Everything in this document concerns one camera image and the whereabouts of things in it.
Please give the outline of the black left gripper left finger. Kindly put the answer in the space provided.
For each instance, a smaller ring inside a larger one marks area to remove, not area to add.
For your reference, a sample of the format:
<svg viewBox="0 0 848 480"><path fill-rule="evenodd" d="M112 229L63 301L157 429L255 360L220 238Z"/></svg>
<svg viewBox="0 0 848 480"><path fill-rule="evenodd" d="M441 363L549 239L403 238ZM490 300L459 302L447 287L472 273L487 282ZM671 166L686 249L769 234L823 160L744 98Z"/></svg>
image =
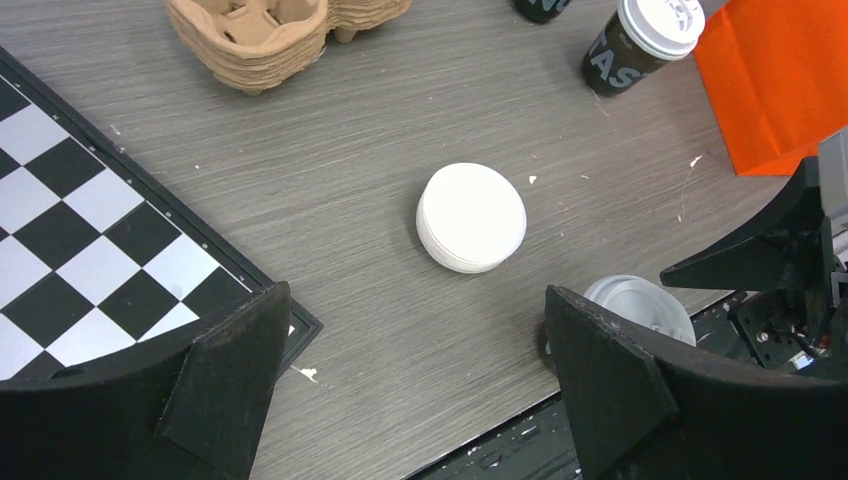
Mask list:
<svg viewBox="0 0 848 480"><path fill-rule="evenodd" d="M275 283L116 353L1 385L5 479L245 479L285 353Z"/></svg>

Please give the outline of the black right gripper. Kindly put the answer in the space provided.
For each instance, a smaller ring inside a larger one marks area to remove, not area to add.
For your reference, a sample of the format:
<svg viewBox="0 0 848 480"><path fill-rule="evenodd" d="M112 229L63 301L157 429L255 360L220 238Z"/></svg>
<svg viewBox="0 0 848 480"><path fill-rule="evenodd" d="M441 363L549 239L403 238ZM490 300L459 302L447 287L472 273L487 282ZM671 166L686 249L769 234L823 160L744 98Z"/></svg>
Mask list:
<svg viewBox="0 0 848 480"><path fill-rule="evenodd" d="M660 273L677 288L755 291L740 321L761 345L798 348L788 366L806 376L847 377L847 135L824 140L782 190L744 224Z"/></svg>

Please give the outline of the orange paper takeout bag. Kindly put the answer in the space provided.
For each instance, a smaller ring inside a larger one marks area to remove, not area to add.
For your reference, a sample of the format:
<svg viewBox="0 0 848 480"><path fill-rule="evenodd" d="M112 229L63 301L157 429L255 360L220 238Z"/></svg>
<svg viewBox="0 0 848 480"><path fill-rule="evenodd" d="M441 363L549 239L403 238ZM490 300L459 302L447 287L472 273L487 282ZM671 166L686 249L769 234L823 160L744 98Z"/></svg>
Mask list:
<svg viewBox="0 0 848 480"><path fill-rule="evenodd" d="M847 1L728 1L694 51L739 176L787 176L847 124Z"/></svg>

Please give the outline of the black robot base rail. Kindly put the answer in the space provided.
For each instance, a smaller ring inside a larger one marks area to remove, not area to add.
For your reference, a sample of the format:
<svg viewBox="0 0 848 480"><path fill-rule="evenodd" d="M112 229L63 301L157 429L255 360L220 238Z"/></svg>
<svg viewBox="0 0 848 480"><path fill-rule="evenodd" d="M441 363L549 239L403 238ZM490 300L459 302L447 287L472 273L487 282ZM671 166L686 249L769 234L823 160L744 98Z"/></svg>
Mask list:
<svg viewBox="0 0 848 480"><path fill-rule="evenodd" d="M720 356L750 355L731 315L748 296L737 291L691 317L697 347ZM555 393L408 476L425 479L581 479L561 395Z"/></svg>

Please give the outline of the white plastic cup lid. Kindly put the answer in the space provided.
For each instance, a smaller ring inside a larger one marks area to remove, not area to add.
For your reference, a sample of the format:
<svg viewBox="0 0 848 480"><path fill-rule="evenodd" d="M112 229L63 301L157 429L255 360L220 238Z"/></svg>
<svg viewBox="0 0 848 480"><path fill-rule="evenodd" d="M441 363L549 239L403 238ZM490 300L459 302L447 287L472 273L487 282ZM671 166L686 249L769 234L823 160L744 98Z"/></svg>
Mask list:
<svg viewBox="0 0 848 480"><path fill-rule="evenodd" d="M706 26L697 0L620 0L617 13L624 31L643 51L667 61L689 55Z"/></svg>

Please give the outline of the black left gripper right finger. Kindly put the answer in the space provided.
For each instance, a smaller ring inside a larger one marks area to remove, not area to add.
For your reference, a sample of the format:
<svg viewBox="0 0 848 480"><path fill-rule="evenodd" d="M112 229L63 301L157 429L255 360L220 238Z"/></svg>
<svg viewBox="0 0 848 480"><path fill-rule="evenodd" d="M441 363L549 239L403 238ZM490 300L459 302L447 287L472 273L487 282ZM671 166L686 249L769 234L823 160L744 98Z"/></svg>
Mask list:
<svg viewBox="0 0 848 480"><path fill-rule="evenodd" d="M843 479L847 384L766 370L555 285L545 329L587 479Z"/></svg>

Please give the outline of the black paper coffee cup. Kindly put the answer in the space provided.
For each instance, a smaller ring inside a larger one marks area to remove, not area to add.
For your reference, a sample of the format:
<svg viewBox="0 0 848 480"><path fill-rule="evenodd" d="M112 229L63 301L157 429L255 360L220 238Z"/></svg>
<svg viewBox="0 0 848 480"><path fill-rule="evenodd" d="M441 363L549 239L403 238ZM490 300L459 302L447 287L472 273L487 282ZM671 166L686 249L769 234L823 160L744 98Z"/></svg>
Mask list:
<svg viewBox="0 0 848 480"><path fill-rule="evenodd" d="M580 71L595 93L613 97L667 63L642 50L614 13L584 55Z"/></svg>

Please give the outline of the stack of white lids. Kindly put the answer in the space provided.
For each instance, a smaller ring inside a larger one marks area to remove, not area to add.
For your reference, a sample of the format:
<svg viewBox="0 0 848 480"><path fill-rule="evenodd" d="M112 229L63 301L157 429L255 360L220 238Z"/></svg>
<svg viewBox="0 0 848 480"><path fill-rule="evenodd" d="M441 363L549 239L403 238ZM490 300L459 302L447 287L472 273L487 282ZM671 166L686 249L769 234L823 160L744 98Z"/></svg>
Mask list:
<svg viewBox="0 0 848 480"><path fill-rule="evenodd" d="M428 180L415 226L425 251L438 264L478 274L518 250L527 213L516 188L497 171L477 163L453 163Z"/></svg>

